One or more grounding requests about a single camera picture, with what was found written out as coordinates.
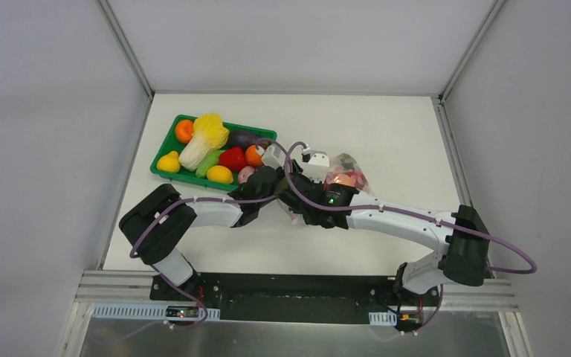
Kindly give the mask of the clear zip top bag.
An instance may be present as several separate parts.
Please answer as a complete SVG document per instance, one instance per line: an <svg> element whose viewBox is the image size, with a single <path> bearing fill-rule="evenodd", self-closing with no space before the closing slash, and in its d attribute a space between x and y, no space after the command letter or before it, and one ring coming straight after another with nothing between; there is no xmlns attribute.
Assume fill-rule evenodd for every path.
<svg viewBox="0 0 571 357"><path fill-rule="evenodd" d="M329 172L326 175L326 179L334 173L352 173L357 179L357 186L349 187L342 184L327 184L325 179L325 181L320 183L320 200L315 204L332 207L348 206L350 199L356 193L361 191L366 193L371 192L364 172L361 170L357 161L351 155L343 153L333 157L329 156L329 159L330 168ZM292 159L292 168L290 175L302 175L303 170L300 167L301 161L302 158ZM330 212L313 207L314 216L309 220L309 222L298 222L298 216L286 211L283 207L283 203L279 199L278 204L290 216L292 222L295 225L306 224L312 226L320 226L322 228L347 228L346 212Z"/></svg>

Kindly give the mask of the fake peach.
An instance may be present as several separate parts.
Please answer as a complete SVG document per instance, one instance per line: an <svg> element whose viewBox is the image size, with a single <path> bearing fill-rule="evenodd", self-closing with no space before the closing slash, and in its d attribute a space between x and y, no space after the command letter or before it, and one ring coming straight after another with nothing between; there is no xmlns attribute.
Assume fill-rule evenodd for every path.
<svg viewBox="0 0 571 357"><path fill-rule="evenodd" d="M352 173L334 173L326 179L327 184L342 184L344 186L356 187L357 179Z"/></svg>

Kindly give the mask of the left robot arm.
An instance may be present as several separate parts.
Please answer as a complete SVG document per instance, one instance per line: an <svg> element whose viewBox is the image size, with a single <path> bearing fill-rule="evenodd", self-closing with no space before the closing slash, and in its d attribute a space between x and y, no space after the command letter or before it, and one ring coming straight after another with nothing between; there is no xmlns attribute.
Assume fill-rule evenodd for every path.
<svg viewBox="0 0 571 357"><path fill-rule="evenodd" d="M248 225L276 199L275 190L284 177L282 169L260 167L222 198L183 198L171 184L160 185L119 221L132 246L129 256L153 267L178 300L191 299L197 290L197 271L177 249L181 238L191 228Z"/></svg>

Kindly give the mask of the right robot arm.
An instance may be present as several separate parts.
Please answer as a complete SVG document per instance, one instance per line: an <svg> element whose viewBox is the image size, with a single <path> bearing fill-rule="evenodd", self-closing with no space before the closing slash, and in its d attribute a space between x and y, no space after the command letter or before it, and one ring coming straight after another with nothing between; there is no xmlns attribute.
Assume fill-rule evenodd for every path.
<svg viewBox="0 0 571 357"><path fill-rule="evenodd" d="M402 263L392 285L393 297L409 305L429 289L453 282L481 286L487 270L487 230L475 209L431 211L395 204L344 184L324 186L291 174L277 197L307 225L388 234L429 248L415 262Z"/></svg>

